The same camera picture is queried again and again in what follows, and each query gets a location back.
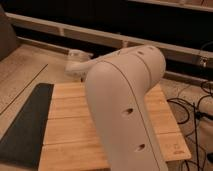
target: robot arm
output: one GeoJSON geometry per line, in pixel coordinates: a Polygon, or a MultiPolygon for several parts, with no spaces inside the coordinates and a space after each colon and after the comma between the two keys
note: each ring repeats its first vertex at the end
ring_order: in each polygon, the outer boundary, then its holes
{"type": "Polygon", "coordinates": [[[95,63],[86,77],[86,98],[111,170],[167,171],[144,104],[164,74],[162,53],[139,46],[95,63]]]}

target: wooden plank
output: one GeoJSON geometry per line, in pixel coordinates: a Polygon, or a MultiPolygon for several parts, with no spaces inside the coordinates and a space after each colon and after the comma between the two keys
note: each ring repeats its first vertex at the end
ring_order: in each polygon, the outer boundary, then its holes
{"type": "MultiPolygon", "coordinates": [[[[98,136],[90,117],[55,119],[48,120],[44,145],[78,143],[93,139],[98,139],[98,136]]],[[[180,132],[157,134],[157,139],[165,161],[190,158],[190,152],[180,132]],[[175,151],[175,144],[181,153],[175,151]]]]}
{"type": "MultiPolygon", "coordinates": [[[[82,83],[57,84],[50,107],[49,118],[77,117],[90,115],[86,106],[85,91],[82,83]]],[[[152,88],[145,97],[147,110],[156,133],[180,131],[175,117],[165,100],[160,85],[152,88]]]]}
{"type": "Polygon", "coordinates": [[[191,158],[191,153],[180,132],[157,134],[157,139],[165,161],[175,161],[191,158]]]}
{"type": "Polygon", "coordinates": [[[44,145],[72,143],[97,139],[96,130],[91,117],[65,118],[48,120],[44,145]]]}
{"type": "Polygon", "coordinates": [[[180,131],[159,84],[147,93],[145,102],[156,134],[180,131]]]}
{"type": "MultiPolygon", "coordinates": [[[[56,94],[62,92],[62,94],[74,93],[75,95],[70,97],[69,95],[59,96],[57,94],[55,96],[57,98],[53,98],[50,108],[51,119],[48,120],[46,127],[39,170],[61,171],[108,168],[109,165],[102,151],[88,109],[84,111],[83,116],[77,114],[77,112],[70,114],[73,107],[75,108],[74,111],[77,111],[78,108],[81,108],[81,104],[84,107],[86,105],[82,83],[60,84],[54,90],[56,94]],[[94,158],[97,158],[98,162],[93,165],[91,163],[93,163],[94,158]]],[[[191,154],[165,100],[161,87],[159,85],[154,87],[146,95],[145,100],[165,161],[189,159],[191,154]]]]}
{"type": "Polygon", "coordinates": [[[80,82],[56,84],[52,94],[52,99],[72,98],[85,96],[84,85],[80,82]]]}
{"type": "Polygon", "coordinates": [[[42,148],[39,171],[83,171],[109,166],[98,140],[42,148]]]}
{"type": "Polygon", "coordinates": [[[89,109],[84,97],[52,99],[49,119],[89,116],[89,109]]]}

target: cable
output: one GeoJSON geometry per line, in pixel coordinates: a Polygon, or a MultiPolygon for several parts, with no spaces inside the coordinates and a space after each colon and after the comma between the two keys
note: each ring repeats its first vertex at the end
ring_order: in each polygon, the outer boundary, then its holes
{"type": "MultiPolygon", "coordinates": [[[[190,137],[187,137],[188,140],[190,140],[192,143],[195,144],[194,140],[192,140],[190,137]]],[[[202,169],[204,170],[204,167],[205,167],[205,163],[206,163],[206,150],[201,146],[201,145],[198,145],[198,147],[203,151],[204,153],[204,160],[203,160],[203,164],[202,164],[202,169]]]]}
{"type": "Polygon", "coordinates": [[[182,107],[186,111],[186,113],[187,113],[186,119],[183,120],[183,121],[177,121],[178,124],[185,124],[185,123],[187,123],[189,121],[190,113],[189,113],[188,109],[184,105],[182,105],[182,104],[180,104],[178,102],[175,102],[172,99],[168,99],[167,102],[177,104],[177,105],[179,105],[180,107],[182,107]]]}
{"type": "Polygon", "coordinates": [[[196,109],[194,105],[194,127],[195,127],[195,146],[196,146],[196,157],[197,157],[197,171],[200,171],[200,160],[199,160],[199,151],[198,151],[198,138],[197,138],[197,123],[196,123],[196,109]]]}

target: black cable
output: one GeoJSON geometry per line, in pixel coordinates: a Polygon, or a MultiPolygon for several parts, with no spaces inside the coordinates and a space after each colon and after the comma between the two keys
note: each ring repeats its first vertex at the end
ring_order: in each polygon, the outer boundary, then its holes
{"type": "Polygon", "coordinates": [[[210,95],[213,97],[211,81],[204,81],[204,82],[202,82],[202,83],[201,83],[201,89],[202,89],[205,93],[210,94],[210,95]],[[205,84],[208,84],[208,89],[209,89],[209,91],[207,91],[207,90],[205,89],[205,84]]]}
{"type": "Polygon", "coordinates": [[[205,98],[207,98],[207,97],[211,97],[211,95],[205,95],[205,96],[203,96],[203,97],[201,97],[199,100],[198,100],[198,102],[197,102],[197,109],[200,109],[200,103],[201,103],[201,101],[203,100],[203,99],[205,99],[205,98]]]}
{"type": "Polygon", "coordinates": [[[195,127],[195,146],[196,146],[196,157],[197,157],[197,171],[200,171],[200,160],[199,160],[199,151],[198,151],[198,138],[197,138],[197,123],[196,123],[196,109],[194,105],[194,127],[195,127]]]}
{"type": "MultiPolygon", "coordinates": [[[[192,140],[190,137],[187,137],[188,140],[190,140],[192,143],[195,144],[194,140],[192,140]]],[[[204,153],[204,160],[203,160],[203,164],[202,164],[202,169],[204,170],[204,167],[205,167],[205,163],[206,163],[206,150],[201,146],[201,145],[198,145],[198,147],[203,151],[204,153]]]]}
{"type": "Polygon", "coordinates": [[[188,109],[184,105],[182,105],[182,104],[180,104],[178,102],[175,102],[173,100],[170,100],[170,99],[168,99],[167,102],[177,104],[177,105],[179,105],[180,107],[182,107],[186,111],[186,114],[187,114],[186,119],[183,120],[183,121],[177,121],[178,124],[185,124],[185,123],[187,123],[189,121],[190,113],[189,113],[188,109]]]}

